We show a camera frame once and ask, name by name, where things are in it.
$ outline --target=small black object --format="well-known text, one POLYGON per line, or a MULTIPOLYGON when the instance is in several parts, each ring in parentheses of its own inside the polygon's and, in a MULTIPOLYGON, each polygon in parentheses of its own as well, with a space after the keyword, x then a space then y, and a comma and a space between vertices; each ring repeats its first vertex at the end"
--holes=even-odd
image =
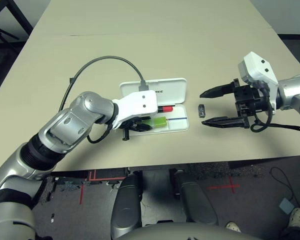
POLYGON ((199 118, 203 119, 206 116, 205 105, 199 104, 199 106, 198 106, 198 113, 199 113, 199 118))

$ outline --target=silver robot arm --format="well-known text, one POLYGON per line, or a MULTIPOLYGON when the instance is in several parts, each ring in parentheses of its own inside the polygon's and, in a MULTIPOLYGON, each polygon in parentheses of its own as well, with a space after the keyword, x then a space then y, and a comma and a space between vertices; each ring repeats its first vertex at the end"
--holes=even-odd
POLYGON ((58 112, 0 167, 0 240, 41 239, 31 211, 34 198, 44 178, 88 136, 94 123, 117 128, 129 118, 157 111, 156 93, 148 90, 113 101, 87 91, 58 112))

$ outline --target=table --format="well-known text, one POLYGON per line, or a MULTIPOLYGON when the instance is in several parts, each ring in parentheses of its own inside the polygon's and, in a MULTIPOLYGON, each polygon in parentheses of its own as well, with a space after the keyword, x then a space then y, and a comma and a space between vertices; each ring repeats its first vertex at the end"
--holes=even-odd
MULTIPOLYGON (((269 61, 279 80, 300 74, 300 64, 247 0, 52 0, 0 88, 0 165, 56 114, 69 78, 104 55, 128 59, 146 80, 186 78, 189 129, 129 141, 119 130, 99 144, 85 139, 56 171, 298 156, 297 131, 201 124, 198 104, 205 104, 207 119, 237 115, 233 95, 199 95, 238 78, 237 65, 250 51, 269 61)), ((120 98, 119 84, 127 81, 138 81, 128 65, 98 62, 78 78, 67 104, 83 91, 120 98)), ((300 116, 278 111, 273 122, 300 125, 300 116)), ((96 125, 91 137, 103 130, 96 125)))

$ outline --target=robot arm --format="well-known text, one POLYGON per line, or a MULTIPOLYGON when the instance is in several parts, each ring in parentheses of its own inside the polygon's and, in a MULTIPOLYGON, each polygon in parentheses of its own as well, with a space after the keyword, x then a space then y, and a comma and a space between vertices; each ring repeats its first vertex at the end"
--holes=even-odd
POLYGON ((0 167, 0 239, 34 240, 31 208, 43 179, 90 133, 94 123, 118 128, 130 118, 156 114, 155 91, 133 92, 120 100, 83 92, 58 112, 0 167))
MULTIPOLYGON (((242 80, 248 85, 240 86, 239 80, 234 79, 230 84, 211 88, 200 95, 201 98, 217 98, 224 94, 234 93, 238 117, 214 117, 203 121, 203 125, 247 129, 250 127, 248 117, 255 116, 258 122, 257 113, 259 112, 267 111, 270 121, 277 109, 295 109, 300 114, 300 75, 277 81, 269 62, 254 52, 246 55, 238 68, 242 80)), ((255 130, 253 128, 255 125, 251 126, 253 132, 261 132, 265 129, 263 127, 261 131, 255 130)), ((280 125, 274 123, 270 124, 270 127, 280 127, 280 125)), ((290 125, 285 127, 294 129, 294 126, 290 125)))

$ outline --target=shoe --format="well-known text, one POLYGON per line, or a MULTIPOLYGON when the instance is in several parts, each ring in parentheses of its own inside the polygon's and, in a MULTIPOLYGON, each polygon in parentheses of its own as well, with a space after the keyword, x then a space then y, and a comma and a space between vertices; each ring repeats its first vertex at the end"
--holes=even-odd
POLYGON ((235 224, 233 221, 228 222, 228 223, 225 225, 225 228, 226 228, 226 229, 230 229, 230 230, 232 230, 232 231, 236 231, 236 232, 241 233, 240 228, 239 228, 238 225, 235 224))
POLYGON ((289 227, 299 227, 300 228, 300 208, 296 207, 290 214, 289 227))

